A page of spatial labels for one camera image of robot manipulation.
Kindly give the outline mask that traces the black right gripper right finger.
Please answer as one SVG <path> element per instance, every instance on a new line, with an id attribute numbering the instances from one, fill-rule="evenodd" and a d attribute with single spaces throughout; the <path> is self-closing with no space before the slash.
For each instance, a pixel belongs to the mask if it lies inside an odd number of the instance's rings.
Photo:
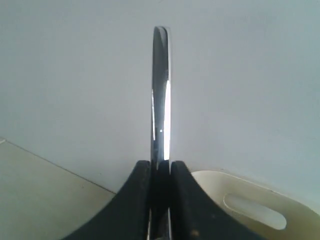
<path id="1" fill-rule="evenodd" d="M 174 240 L 262 240 L 222 210 L 183 161 L 171 163 L 170 216 Z"/>

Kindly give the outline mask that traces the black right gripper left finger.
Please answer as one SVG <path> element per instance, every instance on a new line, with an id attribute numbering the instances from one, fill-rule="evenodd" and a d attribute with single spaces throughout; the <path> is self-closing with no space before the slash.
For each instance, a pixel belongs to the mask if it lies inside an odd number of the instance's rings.
<path id="1" fill-rule="evenodd" d="M 151 163 L 139 160 L 127 181 L 92 219 L 65 240 L 146 240 L 150 216 Z"/>

